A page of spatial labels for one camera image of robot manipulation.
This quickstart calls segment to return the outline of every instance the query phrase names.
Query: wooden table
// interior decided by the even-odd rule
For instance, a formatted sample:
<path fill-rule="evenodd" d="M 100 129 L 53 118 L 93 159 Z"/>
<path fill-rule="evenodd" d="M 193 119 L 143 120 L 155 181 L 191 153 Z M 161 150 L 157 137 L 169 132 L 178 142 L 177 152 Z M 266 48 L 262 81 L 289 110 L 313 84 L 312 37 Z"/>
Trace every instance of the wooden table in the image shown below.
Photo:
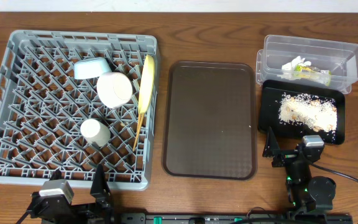
<path fill-rule="evenodd" d="M 179 60 L 247 63 L 255 69 L 256 54 L 268 34 L 292 35 L 358 43 L 358 14 L 288 13 L 92 13 L 0 12 L 0 64 L 9 34 L 16 29 L 65 30 L 153 35 L 162 56 L 152 181 L 143 192 L 113 192 L 118 212 L 247 213 L 255 206 L 284 210 L 287 201 L 284 169 L 262 158 L 265 136 L 258 135 L 258 172 L 248 181 L 178 178 L 162 169 L 162 139 L 168 70 Z M 260 87 L 257 85 L 258 104 Z M 297 141 L 286 141 L 294 147 Z M 321 166 L 358 178 L 358 82 L 346 95 L 346 141 L 327 146 Z M 311 168 L 313 175 L 337 183 L 334 212 L 350 213 L 358 222 L 358 184 Z M 0 185 L 0 223 L 15 222 L 40 187 Z M 73 203 L 92 202 L 89 190 L 74 189 Z M 40 223 L 27 219 L 26 223 Z"/>

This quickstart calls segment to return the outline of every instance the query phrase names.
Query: dish rack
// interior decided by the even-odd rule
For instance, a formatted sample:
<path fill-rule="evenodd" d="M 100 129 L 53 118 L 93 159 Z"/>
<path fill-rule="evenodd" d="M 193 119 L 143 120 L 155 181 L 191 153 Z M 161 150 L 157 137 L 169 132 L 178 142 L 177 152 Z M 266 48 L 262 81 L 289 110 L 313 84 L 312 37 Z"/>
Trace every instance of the dish rack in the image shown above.
<path fill-rule="evenodd" d="M 132 152 L 137 98 L 145 56 L 156 61 L 152 100 Z M 75 80 L 74 63 L 104 57 L 132 82 L 131 101 L 114 110 L 102 104 L 97 78 Z M 14 31 L 0 69 L 0 184 L 42 185 L 60 170 L 72 187 L 90 188 L 102 164 L 112 189 L 144 190 L 150 183 L 154 116 L 160 73 L 157 40 L 149 35 Z M 111 131 L 103 147 L 80 134 L 94 118 Z"/>

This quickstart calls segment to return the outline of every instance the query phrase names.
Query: yellow plate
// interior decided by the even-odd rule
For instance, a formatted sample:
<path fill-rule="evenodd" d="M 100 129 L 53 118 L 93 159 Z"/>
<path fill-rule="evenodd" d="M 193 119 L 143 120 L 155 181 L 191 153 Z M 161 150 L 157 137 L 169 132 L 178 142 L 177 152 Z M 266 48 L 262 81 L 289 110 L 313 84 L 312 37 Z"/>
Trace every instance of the yellow plate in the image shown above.
<path fill-rule="evenodd" d="M 155 73 L 155 62 L 154 58 L 150 55 L 146 55 L 144 60 L 142 79 L 140 80 L 140 90 L 139 90 L 139 105 L 138 112 L 139 114 L 144 114 L 147 111 L 147 108 L 150 105 L 150 100 L 152 98 L 152 90 L 154 83 L 154 73 Z"/>

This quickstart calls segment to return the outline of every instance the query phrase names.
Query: black tray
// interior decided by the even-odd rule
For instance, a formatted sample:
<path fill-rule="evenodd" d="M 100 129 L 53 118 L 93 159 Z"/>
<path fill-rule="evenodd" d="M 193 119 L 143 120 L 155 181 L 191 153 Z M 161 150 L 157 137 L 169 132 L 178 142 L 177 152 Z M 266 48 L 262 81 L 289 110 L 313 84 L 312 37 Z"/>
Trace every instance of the black tray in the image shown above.
<path fill-rule="evenodd" d="M 168 92 L 166 172 L 235 180 L 256 173 L 255 80 L 248 65 L 178 62 Z"/>
<path fill-rule="evenodd" d="M 280 124 L 279 109 L 282 95 L 286 93 L 291 96 L 297 96 L 301 93 L 318 96 L 320 100 L 332 99 L 337 109 L 337 126 L 335 134 L 324 131 L 313 131 L 307 125 Z M 326 143 L 342 144 L 345 141 L 345 96 L 340 91 L 318 88 L 307 85 L 267 80 L 262 87 L 262 102 L 260 104 L 258 130 L 266 133 L 268 128 L 276 136 L 283 138 L 300 139 L 305 135 L 318 134 Z"/>

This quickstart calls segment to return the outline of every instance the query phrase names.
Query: black cable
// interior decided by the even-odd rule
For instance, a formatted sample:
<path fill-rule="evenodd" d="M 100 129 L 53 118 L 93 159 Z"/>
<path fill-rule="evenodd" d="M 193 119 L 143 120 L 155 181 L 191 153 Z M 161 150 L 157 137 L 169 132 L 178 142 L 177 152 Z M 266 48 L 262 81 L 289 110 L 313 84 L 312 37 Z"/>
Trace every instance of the black cable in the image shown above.
<path fill-rule="evenodd" d="M 312 222 L 285 220 L 281 218 L 250 218 L 250 219 L 239 220 L 230 224 L 243 224 L 243 223 L 252 223 L 252 222 L 284 223 L 284 224 L 316 224 Z"/>
<path fill-rule="evenodd" d="M 341 172 L 338 172 L 338 171 L 335 171 L 335 170 L 331 170 L 331 169 L 327 169 L 327 168 L 324 168 L 324 167 L 321 167 L 319 165 L 316 165 L 314 163 L 312 163 L 310 160 L 308 160 L 305 155 L 303 155 L 303 153 L 301 153 L 301 155 L 303 156 L 304 160 L 311 166 L 317 168 L 317 169 L 321 169 L 323 171 L 326 171 L 326 172 L 330 172 L 330 173 L 333 173 L 333 174 L 336 174 L 336 175 L 340 175 L 341 177 L 345 177 L 345 178 L 348 178 L 348 179 L 351 179 L 353 180 L 354 182 L 357 182 L 358 183 L 358 179 L 355 178 L 355 177 L 352 177 L 350 175 L 346 175 L 346 174 L 343 174 Z"/>
<path fill-rule="evenodd" d="M 20 217 L 20 219 L 16 222 L 16 224 L 22 223 L 28 215 L 29 215 L 29 213 L 28 213 L 28 212 L 25 212 L 25 213 Z"/>
<path fill-rule="evenodd" d="M 256 207 L 251 208 L 251 209 L 249 210 L 249 212 L 247 213 L 247 216 L 246 216 L 247 219 L 249 219 L 251 212 L 254 211 L 255 209 L 262 209 L 263 211 L 266 212 L 266 215 L 267 215 L 269 218 L 272 218 L 272 217 L 270 216 L 270 214 L 267 213 L 267 211 L 266 211 L 264 208 L 259 207 L 259 206 L 256 206 Z"/>

